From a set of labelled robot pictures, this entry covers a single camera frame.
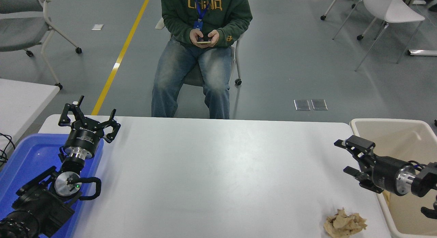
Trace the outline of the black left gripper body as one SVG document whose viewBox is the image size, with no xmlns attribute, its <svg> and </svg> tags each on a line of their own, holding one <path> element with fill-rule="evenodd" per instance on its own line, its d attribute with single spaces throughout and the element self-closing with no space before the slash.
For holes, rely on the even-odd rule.
<svg viewBox="0 0 437 238">
<path fill-rule="evenodd" d="M 71 125 L 64 152 L 70 153 L 73 148 L 82 148 L 89 153 L 95 153 L 103 135 L 102 129 L 95 129 L 94 126 L 84 127 L 81 121 L 76 121 Z"/>
</svg>

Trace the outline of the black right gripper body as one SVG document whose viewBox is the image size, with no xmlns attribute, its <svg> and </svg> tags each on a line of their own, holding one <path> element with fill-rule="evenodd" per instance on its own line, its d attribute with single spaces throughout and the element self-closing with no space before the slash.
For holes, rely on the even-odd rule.
<svg viewBox="0 0 437 238">
<path fill-rule="evenodd" d="M 407 194 L 407 190 L 403 186 L 398 187 L 397 185 L 399 172 L 405 166 L 407 166 L 405 161 L 389 156 L 377 156 L 372 171 L 373 183 L 398 196 Z"/>
</svg>

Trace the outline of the person's right hand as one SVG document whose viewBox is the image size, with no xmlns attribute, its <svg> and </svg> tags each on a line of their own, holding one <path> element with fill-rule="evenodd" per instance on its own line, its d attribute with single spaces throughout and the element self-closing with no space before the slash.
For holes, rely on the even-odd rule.
<svg viewBox="0 0 437 238">
<path fill-rule="evenodd" d="M 199 29 L 193 28 L 190 31 L 190 40 L 192 44 L 199 48 L 205 48 L 206 44 L 198 44 L 198 38 L 203 38 L 203 33 Z"/>
</svg>

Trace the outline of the person's left hand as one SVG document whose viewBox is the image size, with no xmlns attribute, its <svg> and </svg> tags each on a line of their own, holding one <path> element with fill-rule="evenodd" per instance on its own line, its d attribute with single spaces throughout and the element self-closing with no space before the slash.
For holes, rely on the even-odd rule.
<svg viewBox="0 0 437 238">
<path fill-rule="evenodd" d="M 210 39 L 210 43 L 205 44 L 204 47 L 215 47 L 217 42 L 220 39 L 220 34 L 217 31 L 217 29 L 212 30 L 209 34 L 208 34 L 208 39 Z"/>
</svg>

